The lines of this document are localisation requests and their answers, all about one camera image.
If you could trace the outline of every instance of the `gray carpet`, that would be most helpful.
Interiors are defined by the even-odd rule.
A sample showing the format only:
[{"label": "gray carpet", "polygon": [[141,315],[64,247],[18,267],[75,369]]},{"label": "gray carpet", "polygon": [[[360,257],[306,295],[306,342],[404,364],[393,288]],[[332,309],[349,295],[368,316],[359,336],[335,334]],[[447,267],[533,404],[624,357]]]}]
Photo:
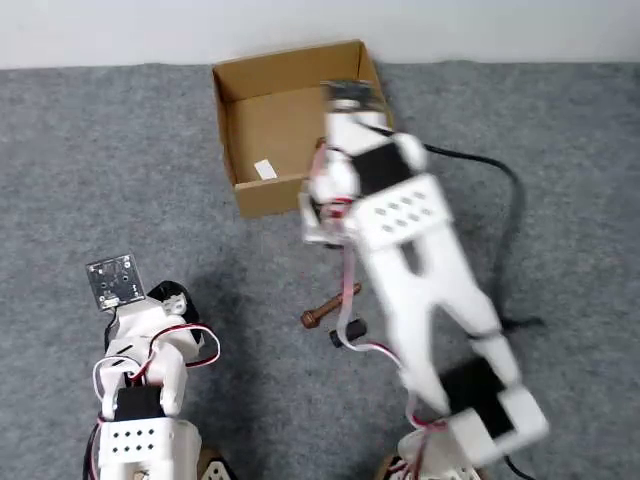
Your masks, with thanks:
[{"label": "gray carpet", "polygon": [[[530,208],[509,311],[552,425],[515,455],[539,479],[640,468],[640,66],[380,65],[397,123],[494,155]],[[106,318],[84,272],[133,251],[147,288],[190,288],[223,355],[193,371],[185,416],[240,479],[368,479],[401,434],[404,394],[375,354],[331,346],[300,313],[335,293],[335,252],[298,215],[245,221],[221,161],[207,67],[0,72],[0,478],[78,478],[98,403],[90,371]],[[491,169],[434,159],[480,281],[507,201]],[[356,311],[382,335],[370,289]],[[438,358],[458,355],[439,327]],[[493,478],[512,478],[502,465]]]}]

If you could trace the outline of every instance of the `open cardboard box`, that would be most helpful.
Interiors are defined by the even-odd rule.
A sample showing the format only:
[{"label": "open cardboard box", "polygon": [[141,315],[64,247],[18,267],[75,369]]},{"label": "open cardboard box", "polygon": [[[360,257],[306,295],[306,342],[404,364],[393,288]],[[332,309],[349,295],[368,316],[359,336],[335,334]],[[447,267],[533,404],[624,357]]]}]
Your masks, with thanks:
[{"label": "open cardboard box", "polygon": [[[229,181],[245,217],[297,208],[316,142],[324,136],[326,80],[367,80],[385,105],[359,40],[233,60],[213,67],[218,128]],[[267,159],[277,178],[262,180]]]}]

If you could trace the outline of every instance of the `white paper slip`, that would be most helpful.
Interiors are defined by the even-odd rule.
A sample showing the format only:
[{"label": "white paper slip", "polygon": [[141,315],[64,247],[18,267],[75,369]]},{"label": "white paper slip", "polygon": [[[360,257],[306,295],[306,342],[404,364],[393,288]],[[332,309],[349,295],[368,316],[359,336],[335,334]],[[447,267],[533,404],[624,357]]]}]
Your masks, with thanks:
[{"label": "white paper slip", "polygon": [[260,175],[260,178],[262,180],[270,180],[272,178],[278,178],[278,175],[276,175],[276,171],[271,166],[271,162],[269,162],[269,160],[267,160],[266,158],[264,160],[260,160],[259,162],[254,163],[253,166],[256,167],[256,170],[258,171],[258,175]]}]

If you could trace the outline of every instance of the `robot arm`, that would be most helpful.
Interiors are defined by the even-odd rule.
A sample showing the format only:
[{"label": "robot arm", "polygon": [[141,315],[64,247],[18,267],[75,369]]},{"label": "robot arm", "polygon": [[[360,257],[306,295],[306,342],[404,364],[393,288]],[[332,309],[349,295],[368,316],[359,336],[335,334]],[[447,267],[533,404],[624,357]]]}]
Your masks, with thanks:
[{"label": "robot arm", "polygon": [[[422,143],[387,129],[368,86],[334,83],[328,90],[325,164],[314,162],[300,199],[305,239],[355,245],[382,304],[405,386],[448,416],[448,434],[434,437],[432,452],[446,439],[438,455],[455,450],[453,459],[444,456],[447,465],[481,466],[542,437],[547,422],[521,384],[493,304],[466,262]],[[349,207],[326,215],[327,205],[341,198]],[[436,308],[467,332],[478,355],[444,373],[431,361]],[[427,459],[432,473],[445,469]]]},{"label": "robot arm", "polygon": [[[97,464],[89,448],[90,480],[196,480],[201,438],[178,419],[187,367],[213,363],[220,343],[200,323],[186,290],[163,282],[142,295],[133,256],[87,266],[98,306],[114,308],[115,333],[94,368],[101,399]],[[217,352],[193,362],[207,333]]]}]

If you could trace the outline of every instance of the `white wall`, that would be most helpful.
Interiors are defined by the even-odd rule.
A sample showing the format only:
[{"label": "white wall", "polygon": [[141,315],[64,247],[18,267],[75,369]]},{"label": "white wall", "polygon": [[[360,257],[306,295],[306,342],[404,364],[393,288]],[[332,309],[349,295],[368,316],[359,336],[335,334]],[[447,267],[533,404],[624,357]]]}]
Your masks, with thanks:
[{"label": "white wall", "polygon": [[0,68],[212,63],[361,38],[384,61],[640,60],[640,0],[0,0]]}]

